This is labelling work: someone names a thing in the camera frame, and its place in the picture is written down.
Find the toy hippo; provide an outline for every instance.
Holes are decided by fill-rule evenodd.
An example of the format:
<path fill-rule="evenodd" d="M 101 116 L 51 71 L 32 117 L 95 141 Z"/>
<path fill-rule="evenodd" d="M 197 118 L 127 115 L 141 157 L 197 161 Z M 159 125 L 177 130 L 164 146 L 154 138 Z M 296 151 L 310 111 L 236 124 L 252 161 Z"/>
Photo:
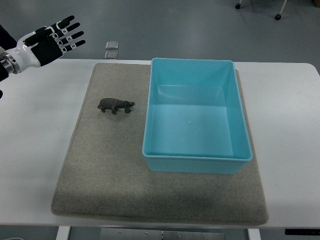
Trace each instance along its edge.
<path fill-rule="evenodd" d="M 122 101 L 115 98 L 103 98 L 101 99 L 98 109 L 101 109 L 101 112 L 105 113 L 106 109 L 111 109 L 112 114 L 117 114 L 118 109 L 124 109 L 126 114 L 130 113 L 131 110 L 129 107 L 135 105 L 133 101 Z"/>

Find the tabletop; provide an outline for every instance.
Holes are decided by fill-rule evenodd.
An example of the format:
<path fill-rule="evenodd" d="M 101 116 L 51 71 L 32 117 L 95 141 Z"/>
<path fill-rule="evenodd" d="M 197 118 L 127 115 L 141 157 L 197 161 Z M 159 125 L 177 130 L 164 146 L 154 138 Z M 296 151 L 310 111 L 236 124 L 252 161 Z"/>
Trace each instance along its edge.
<path fill-rule="evenodd" d="M 0 224 L 212 228 L 56 216 L 51 201 L 92 70 L 140 60 L 58 59 L 1 82 Z M 320 227 L 320 76 L 307 63 L 235 62 L 269 220 Z"/>

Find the robotic hand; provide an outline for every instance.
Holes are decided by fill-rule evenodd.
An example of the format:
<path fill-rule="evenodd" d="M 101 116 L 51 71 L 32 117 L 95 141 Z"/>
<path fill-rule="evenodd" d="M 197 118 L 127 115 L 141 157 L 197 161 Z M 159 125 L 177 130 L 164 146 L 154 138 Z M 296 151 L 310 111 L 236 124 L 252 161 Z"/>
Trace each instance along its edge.
<path fill-rule="evenodd" d="M 78 22 L 69 26 L 70 21 L 74 18 L 74 16 L 69 16 L 51 26 L 43 26 L 19 39 L 15 48 L 1 53 L 0 82 L 8 78 L 11 73 L 19 74 L 29 67 L 42 67 L 60 58 L 66 52 L 83 45 L 85 40 L 66 45 L 84 34 L 83 31 L 79 31 L 64 37 L 80 26 Z"/>

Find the light blue plastic bin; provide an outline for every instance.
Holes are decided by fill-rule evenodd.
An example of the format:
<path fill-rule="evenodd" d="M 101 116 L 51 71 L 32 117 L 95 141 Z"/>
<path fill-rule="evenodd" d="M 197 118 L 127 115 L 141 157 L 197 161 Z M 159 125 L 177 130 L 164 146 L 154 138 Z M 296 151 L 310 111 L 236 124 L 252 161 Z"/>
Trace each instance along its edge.
<path fill-rule="evenodd" d="M 234 174 L 252 159 L 232 61 L 151 61 L 142 154 L 161 172 Z"/>

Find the gray felt mat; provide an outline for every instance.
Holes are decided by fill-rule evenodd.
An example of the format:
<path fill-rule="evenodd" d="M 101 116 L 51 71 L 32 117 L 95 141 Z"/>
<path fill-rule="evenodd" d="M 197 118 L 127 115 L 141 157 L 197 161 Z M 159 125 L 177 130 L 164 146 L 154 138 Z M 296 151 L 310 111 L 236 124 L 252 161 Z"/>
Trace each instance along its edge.
<path fill-rule="evenodd" d="M 234 175 L 154 172 L 142 155 L 150 66 L 94 69 L 58 179 L 56 215 L 115 221 L 259 225 L 268 220 L 253 160 Z M 102 113 L 102 98 L 135 102 Z"/>

